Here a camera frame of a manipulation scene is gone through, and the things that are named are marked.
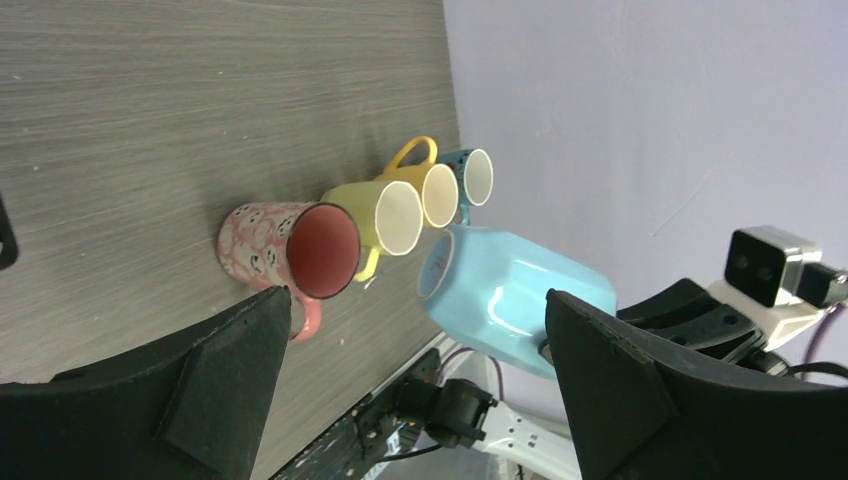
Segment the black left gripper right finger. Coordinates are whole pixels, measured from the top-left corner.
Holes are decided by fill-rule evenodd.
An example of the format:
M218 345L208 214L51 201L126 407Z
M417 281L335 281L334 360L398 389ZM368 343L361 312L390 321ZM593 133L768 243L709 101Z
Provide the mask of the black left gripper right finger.
M847 391L705 355L564 291L546 332L586 479L843 479Z

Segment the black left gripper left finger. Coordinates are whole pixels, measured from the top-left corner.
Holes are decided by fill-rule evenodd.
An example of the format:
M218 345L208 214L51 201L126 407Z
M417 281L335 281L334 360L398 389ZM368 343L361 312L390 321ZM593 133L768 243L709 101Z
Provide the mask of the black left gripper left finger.
M5 479L247 479L291 330L272 287L124 353L1 387Z

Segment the light blue cup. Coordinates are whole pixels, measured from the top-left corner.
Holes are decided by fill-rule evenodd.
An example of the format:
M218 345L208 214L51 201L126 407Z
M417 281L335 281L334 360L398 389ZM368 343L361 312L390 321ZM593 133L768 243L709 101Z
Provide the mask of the light blue cup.
M417 297L456 342L533 375L555 379L539 352L549 290L613 314L617 294L601 273L514 233L452 224L423 261Z

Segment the yellow mug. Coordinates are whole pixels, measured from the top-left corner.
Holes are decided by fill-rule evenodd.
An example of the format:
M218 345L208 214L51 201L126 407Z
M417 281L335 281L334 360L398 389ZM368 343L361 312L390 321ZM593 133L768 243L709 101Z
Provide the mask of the yellow mug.
M405 157L419 144L428 149L419 164L401 166ZM424 223L443 228L454 218L459 202L459 187L453 170L437 162L438 146L429 136L409 140L393 157L376 180L398 180L410 183L420 196Z

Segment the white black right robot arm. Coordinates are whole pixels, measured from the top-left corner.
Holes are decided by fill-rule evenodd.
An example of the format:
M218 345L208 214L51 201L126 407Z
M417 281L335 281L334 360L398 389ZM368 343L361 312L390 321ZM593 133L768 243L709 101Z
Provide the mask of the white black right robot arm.
M704 289L680 280L621 309L627 324L709 356L755 366L773 332L769 311L724 281ZM422 427L437 446L458 446L502 457L550 479L585 476L573 440L529 420L507 403L461 379L439 386L406 380L394 397L398 416Z

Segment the light green mug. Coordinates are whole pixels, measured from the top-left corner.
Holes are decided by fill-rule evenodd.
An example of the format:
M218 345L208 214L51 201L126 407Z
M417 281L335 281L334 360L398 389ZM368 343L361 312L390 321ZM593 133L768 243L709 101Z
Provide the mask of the light green mug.
M323 202L341 206L354 219L365 260L354 275L369 281L382 256L404 256L418 244L423 208L417 190L400 180L347 183L326 191Z

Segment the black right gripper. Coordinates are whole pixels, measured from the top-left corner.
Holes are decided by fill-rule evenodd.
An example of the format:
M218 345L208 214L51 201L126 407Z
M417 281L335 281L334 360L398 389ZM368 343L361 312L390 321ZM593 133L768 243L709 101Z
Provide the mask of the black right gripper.
M711 358L747 358L766 344L753 320L688 278L618 310L617 318Z

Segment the large pink mug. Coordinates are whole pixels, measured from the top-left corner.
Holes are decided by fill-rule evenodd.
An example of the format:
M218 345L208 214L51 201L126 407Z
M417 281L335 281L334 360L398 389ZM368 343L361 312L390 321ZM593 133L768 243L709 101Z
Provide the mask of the large pink mug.
M222 268L257 291L282 286L303 308L292 341L316 335L322 302L353 281L360 258L357 225L343 207L328 202L253 202L222 222L216 253Z

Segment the blue floral mug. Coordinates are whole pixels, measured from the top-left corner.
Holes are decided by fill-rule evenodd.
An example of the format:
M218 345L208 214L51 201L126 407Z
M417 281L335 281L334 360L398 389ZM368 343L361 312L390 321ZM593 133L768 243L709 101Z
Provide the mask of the blue floral mug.
M494 168L489 154L481 148L440 153L436 162L447 165L459 188L457 203L462 225L470 224L470 209L486 204L493 191Z

